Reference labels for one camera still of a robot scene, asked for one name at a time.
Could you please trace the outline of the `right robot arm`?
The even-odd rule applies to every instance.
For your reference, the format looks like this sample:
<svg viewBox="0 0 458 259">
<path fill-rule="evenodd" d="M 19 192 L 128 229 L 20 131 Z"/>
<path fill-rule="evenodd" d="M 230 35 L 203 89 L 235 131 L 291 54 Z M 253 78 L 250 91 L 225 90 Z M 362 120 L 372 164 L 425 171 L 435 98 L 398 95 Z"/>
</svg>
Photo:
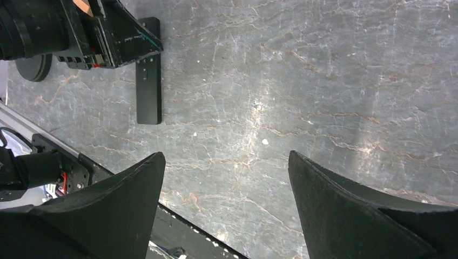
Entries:
<svg viewBox="0 0 458 259">
<path fill-rule="evenodd" d="M 165 157 L 113 174 L 41 134 L 1 138 L 1 201 L 56 185 L 39 206 L 1 210 L 1 258 L 243 258 L 159 203 Z M 457 208 L 389 195 L 292 151 L 288 174 L 310 258 L 457 258 Z"/>
</svg>

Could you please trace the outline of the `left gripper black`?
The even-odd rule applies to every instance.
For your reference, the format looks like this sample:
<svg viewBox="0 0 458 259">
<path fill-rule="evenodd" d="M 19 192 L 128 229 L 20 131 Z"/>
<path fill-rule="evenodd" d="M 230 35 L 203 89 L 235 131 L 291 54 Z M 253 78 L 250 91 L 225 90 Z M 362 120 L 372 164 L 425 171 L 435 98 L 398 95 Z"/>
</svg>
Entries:
<svg viewBox="0 0 458 259">
<path fill-rule="evenodd" d="M 54 1 L 69 45 L 54 52 L 71 69 L 115 69 L 164 50 L 160 21 L 136 19 L 120 1 L 88 1 L 93 16 L 73 1 Z"/>
</svg>

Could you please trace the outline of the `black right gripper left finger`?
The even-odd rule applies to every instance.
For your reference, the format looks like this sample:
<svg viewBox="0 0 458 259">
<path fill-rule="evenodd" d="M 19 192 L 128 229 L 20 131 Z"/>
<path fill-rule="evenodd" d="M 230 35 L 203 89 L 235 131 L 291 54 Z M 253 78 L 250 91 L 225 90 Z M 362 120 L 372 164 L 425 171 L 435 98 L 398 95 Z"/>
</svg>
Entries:
<svg viewBox="0 0 458 259">
<path fill-rule="evenodd" d="M 157 152 L 42 205 L 1 210 L 1 258 L 145 258 L 165 164 Z"/>
</svg>

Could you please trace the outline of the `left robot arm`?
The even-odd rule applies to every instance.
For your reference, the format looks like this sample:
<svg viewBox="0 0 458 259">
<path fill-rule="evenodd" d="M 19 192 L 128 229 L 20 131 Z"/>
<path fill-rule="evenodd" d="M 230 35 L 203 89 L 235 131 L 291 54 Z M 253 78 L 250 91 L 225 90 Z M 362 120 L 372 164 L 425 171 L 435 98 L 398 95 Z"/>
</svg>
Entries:
<svg viewBox="0 0 458 259">
<path fill-rule="evenodd" d="M 1 1 L 1 59 L 52 54 L 68 67 L 116 69 L 163 50 L 120 1 Z"/>
</svg>

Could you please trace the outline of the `black remote control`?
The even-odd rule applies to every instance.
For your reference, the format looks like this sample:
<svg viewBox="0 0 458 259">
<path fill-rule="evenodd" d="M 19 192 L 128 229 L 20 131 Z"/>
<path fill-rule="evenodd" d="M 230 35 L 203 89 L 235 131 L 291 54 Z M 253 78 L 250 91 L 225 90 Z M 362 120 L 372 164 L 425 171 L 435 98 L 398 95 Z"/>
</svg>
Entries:
<svg viewBox="0 0 458 259">
<path fill-rule="evenodd" d="M 137 123 L 158 125 L 162 122 L 161 55 L 148 56 L 136 63 Z"/>
</svg>

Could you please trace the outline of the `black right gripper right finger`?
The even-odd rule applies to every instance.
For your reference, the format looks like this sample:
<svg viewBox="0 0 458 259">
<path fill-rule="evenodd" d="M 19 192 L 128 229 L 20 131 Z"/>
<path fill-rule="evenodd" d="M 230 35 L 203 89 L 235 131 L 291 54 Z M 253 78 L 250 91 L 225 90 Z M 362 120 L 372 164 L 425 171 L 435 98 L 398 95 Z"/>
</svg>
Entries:
<svg viewBox="0 0 458 259">
<path fill-rule="evenodd" d="M 310 258 L 457 258 L 457 208 L 364 186 L 297 151 L 288 174 Z"/>
</svg>

